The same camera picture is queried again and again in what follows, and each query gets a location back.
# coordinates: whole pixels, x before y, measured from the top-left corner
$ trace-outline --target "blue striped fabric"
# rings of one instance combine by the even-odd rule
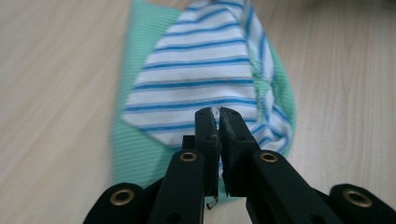
[[[197,0],[148,56],[122,118],[178,150],[183,135],[194,134],[195,111],[226,106],[242,115],[261,148],[282,152],[290,122],[271,90],[255,89],[254,71],[259,81],[274,80],[270,47],[250,2]]]

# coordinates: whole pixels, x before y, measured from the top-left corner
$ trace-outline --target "towel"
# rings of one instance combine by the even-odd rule
[[[242,111],[263,149],[288,154],[295,123],[290,84],[249,1],[196,1],[181,12],[135,0],[131,20],[112,132],[115,182],[145,187],[163,175],[180,136],[193,134],[193,112],[206,106]],[[224,26],[229,35],[194,34]],[[177,32],[195,38],[170,38]],[[194,94],[175,94],[185,90]]]

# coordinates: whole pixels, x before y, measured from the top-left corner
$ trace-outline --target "striped cloth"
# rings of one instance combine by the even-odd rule
[[[122,118],[174,149],[194,135],[194,113],[238,111],[260,147],[282,152],[290,122],[275,104],[274,62],[249,1],[197,0],[148,56]],[[269,88],[260,88],[260,84]]]

